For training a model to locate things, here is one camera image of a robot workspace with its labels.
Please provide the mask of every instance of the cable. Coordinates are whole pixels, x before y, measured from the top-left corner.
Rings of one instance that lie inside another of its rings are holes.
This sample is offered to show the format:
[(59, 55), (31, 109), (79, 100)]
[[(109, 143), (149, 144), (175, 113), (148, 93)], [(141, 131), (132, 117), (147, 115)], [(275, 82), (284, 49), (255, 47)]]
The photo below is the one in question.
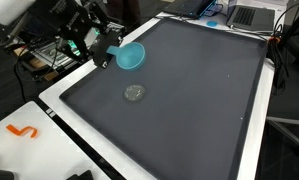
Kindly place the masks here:
[(224, 15), (224, 16), (227, 16), (226, 14), (224, 14), (224, 13), (221, 12), (222, 9), (223, 9), (223, 5), (222, 5), (222, 4), (216, 4), (216, 6), (221, 6), (221, 8), (220, 8), (219, 11), (207, 10), (207, 11), (209, 11), (209, 12), (213, 12), (213, 14), (210, 15), (210, 16), (204, 14), (203, 16), (206, 16), (206, 17), (213, 17), (213, 16), (216, 16), (216, 15), (218, 15), (218, 14), (222, 14), (222, 15)]
[(163, 18), (171, 18), (171, 17), (179, 17), (179, 16), (150, 16), (150, 17), (142, 17), (141, 19), (152, 19), (152, 18), (155, 18), (155, 19), (163, 19)]
[(294, 23), (294, 22), (296, 21), (296, 18), (297, 18), (297, 16), (298, 16), (298, 13), (299, 13), (299, 6), (298, 6), (298, 9), (297, 9), (297, 11), (296, 11), (295, 17), (293, 18), (292, 23)]
[[(283, 57), (281, 54), (281, 50), (278, 47), (278, 44), (280, 42), (280, 39), (283, 38), (282, 34), (282, 25), (279, 24), (279, 21), (281, 18), (289, 12), (292, 8), (298, 6), (299, 3), (289, 7), (285, 12), (283, 12), (278, 20), (275, 23), (274, 26), (274, 31), (272, 37), (268, 41), (268, 52), (267, 52), (267, 57), (272, 60), (274, 63), (274, 68), (275, 68), (275, 74), (274, 74), (274, 80), (273, 80), (273, 85), (275, 86), (275, 94), (277, 94), (278, 90), (285, 90), (285, 82), (286, 79), (289, 77), (289, 71), (288, 71), (288, 57)], [(294, 21), (292, 25), (294, 24), (297, 14), (298, 14), (299, 8), (297, 10), (297, 13), (295, 15)]]
[(286, 59), (286, 68), (289, 69), (288, 44), (286, 45), (285, 59)]
[(280, 19), (288, 12), (288, 11), (290, 11), (290, 9), (292, 9), (292, 8), (294, 8), (294, 7), (296, 7), (296, 6), (299, 6), (299, 3), (298, 4), (295, 4), (295, 5), (293, 5), (293, 6), (291, 6), (291, 7), (289, 7), (285, 12), (283, 12), (281, 15), (280, 15), (280, 17), (278, 18), (278, 20), (277, 20), (277, 22), (275, 23), (275, 27), (274, 27), (274, 32), (273, 32), (273, 36), (274, 37), (276, 37), (276, 30), (277, 30), (277, 26), (278, 26), (278, 23), (279, 23), (279, 21), (280, 21)]
[(240, 31), (240, 32), (243, 32), (243, 33), (259, 34), (259, 35), (263, 35), (263, 36), (271, 36), (272, 35), (272, 31), (247, 31), (247, 30), (242, 30), (242, 29), (236, 29), (234, 27), (232, 27), (231, 29), (236, 30), (236, 31)]
[(186, 19), (184, 19), (182, 15), (179, 16), (179, 19), (180, 19), (182, 22), (186, 22), (186, 23), (188, 22), (188, 20), (196, 20), (196, 19), (193, 19), (193, 18), (186, 18)]
[(21, 54), (19, 55), (18, 60), (17, 60), (17, 62), (16, 62), (16, 64), (17, 64), (17, 68), (16, 68), (16, 70), (17, 70), (17, 75), (18, 75), (22, 80), (24, 80), (24, 81), (29, 81), (29, 82), (37, 82), (37, 81), (41, 81), (47, 74), (50, 73), (50, 71), (52, 70), (52, 68), (53, 68), (53, 66), (54, 66), (54, 64), (55, 64), (55, 62), (56, 62), (56, 60), (57, 60), (57, 53), (58, 53), (58, 51), (57, 51), (57, 46), (58, 46), (58, 44), (57, 44), (57, 42), (55, 42), (55, 44), (56, 44), (56, 46), (55, 46), (55, 47), (56, 47), (56, 48), (55, 48), (56, 52), (55, 52), (55, 56), (54, 56), (53, 62), (52, 62), (52, 64), (51, 64), (51, 66), (49, 67), (48, 71), (47, 71), (44, 75), (38, 77), (37, 79), (29, 79), (29, 80), (28, 80), (28, 79), (24, 78), (24, 77), (21, 75), (20, 71), (19, 71), (19, 62), (20, 62), (19, 60), (20, 60)]
[(56, 52), (55, 52), (55, 57), (54, 57), (54, 60), (53, 60), (53, 63), (52, 63), (52, 65), (49, 67), (49, 70), (43, 75), (43, 76), (41, 76), (38, 80), (27, 80), (27, 79), (25, 79), (25, 78), (23, 78), (22, 76), (21, 76), (21, 74), (20, 74), (20, 72), (19, 72), (19, 61), (20, 61), (20, 59), (21, 59), (21, 56), (22, 56), (22, 54), (24, 53), (24, 51), (28, 48), (28, 46), (29, 46), (30, 44), (28, 44), (27, 46), (25, 46), (21, 51), (20, 51), (20, 53), (19, 53), (19, 55), (18, 55), (18, 58), (17, 58), (17, 61), (16, 61), (16, 64), (14, 65), (14, 68), (13, 68), (13, 71), (14, 71), (14, 73), (15, 73), (15, 75), (16, 75), (16, 77), (17, 77), (17, 80), (18, 80), (18, 82), (19, 82), (19, 85), (20, 85), (20, 90), (21, 90), (21, 97), (22, 97), (22, 100), (24, 101), (24, 103), (27, 103), (27, 100), (26, 100), (26, 96), (25, 96), (25, 92), (24, 92), (24, 87), (23, 87), (23, 83), (22, 83), (22, 81), (21, 81), (21, 79), (23, 79), (23, 80), (26, 80), (26, 81), (33, 81), (33, 82), (36, 82), (36, 81), (39, 81), (39, 80), (41, 80), (43, 77), (45, 77), (47, 74), (49, 74), (49, 72), (52, 70), (52, 68), (53, 68), (53, 66), (54, 66), (54, 64), (55, 64), (55, 62), (56, 62), (56, 59), (57, 59), (57, 42), (56, 42)]
[(254, 36), (257, 36), (259, 37), (260, 39), (264, 40), (264, 41), (268, 41), (268, 39), (266, 39), (265, 37), (262, 37), (262, 36), (270, 36), (270, 34), (267, 34), (269, 32), (262, 32), (262, 31), (257, 31), (257, 32), (251, 32), (251, 31), (242, 31), (242, 30), (239, 30), (239, 29), (235, 29), (235, 28), (232, 28), (231, 30), (224, 30), (226, 32), (239, 32), (239, 33), (244, 33), (244, 34), (250, 34), (250, 35), (254, 35)]
[(20, 85), (20, 90), (21, 90), (21, 97), (22, 97), (22, 100), (24, 103), (27, 103), (27, 100), (26, 100), (26, 97), (25, 97), (25, 92), (24, 92), (24, 88), (23, 88), (23, 84), (22, 84), (22, 81), (20, 79), (20, 76), (18, 75), (17, 73), (17, 66), (18, 66), (18, 61), (20, 59), (20, 56), (22, 55), (22, 53), (26, 50), (26, 47), (22, 49), (22, 51), (19, 53), (19, 56), (17, 58), (17, 62), (16, 64), (14, 65), (14, 68), (13, 68), (13, 72), (15, 73), (17, 79), (18, 79), (18, 82), (19, 82), (19, 85)]

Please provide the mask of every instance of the chair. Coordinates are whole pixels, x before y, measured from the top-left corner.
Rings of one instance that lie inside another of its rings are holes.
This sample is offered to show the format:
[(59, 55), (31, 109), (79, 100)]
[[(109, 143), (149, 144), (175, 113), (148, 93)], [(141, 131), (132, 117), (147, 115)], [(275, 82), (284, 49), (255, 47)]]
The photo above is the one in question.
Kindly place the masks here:
[(299, 37), (288, 43), (292, 46), (289, 52), (295, 60), (289, 64), (290, 77), (286, 89), (281, 95), (272, 96), (269, 104), (267, 122), (294, 142), (299, 148), (299, 138), (282, 124), (299, 125)]

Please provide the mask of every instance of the metal frame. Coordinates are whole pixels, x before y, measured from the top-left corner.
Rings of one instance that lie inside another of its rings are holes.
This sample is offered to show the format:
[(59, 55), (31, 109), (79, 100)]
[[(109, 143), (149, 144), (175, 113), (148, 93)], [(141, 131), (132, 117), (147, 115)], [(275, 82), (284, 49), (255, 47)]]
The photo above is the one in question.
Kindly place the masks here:
[(270, 125), (272, 125), (275, 129), (277, 129), (299, 147), (299, 138), (281, 124), (286, 123), (299, 125), (299, 120), (267, 117), (267, 121)]

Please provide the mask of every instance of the black mat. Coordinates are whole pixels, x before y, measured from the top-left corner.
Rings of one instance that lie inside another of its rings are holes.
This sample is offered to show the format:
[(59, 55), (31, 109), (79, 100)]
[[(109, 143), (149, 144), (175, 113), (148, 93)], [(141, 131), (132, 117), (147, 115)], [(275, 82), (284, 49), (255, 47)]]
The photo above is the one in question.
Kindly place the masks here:
[[(170, 19), (136, 41), (141, 69), (112, 61), (61, 99), (158, 179), (235, 179), (266, 43)], [(138, 102), (123, 97), (132, 84)]]

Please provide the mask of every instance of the gray floor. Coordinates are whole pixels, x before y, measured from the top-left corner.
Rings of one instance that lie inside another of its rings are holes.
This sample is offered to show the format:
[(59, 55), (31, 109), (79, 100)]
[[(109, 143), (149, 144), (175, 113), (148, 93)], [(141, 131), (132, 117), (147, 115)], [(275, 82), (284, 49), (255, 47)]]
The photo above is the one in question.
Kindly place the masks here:
[[(159, 0), (140, 0), (142, 22), (160, 12), (166, 5)], [(0, 50), (0, 120), (18, 109), (22, 104), (19, 84), (13, 74), (15, 58)], [(29, 100), (37, 100), (38, 94), (49, 87), (51, 83), (25, 82), (25, 91)], [(259, 162), (258, 180), (299, 180), (299, 156), (294, 151), (294, 145), (275, 129), (266, 125), (261, 156)], [(299, 126), (288, 126), (299, 136)]]

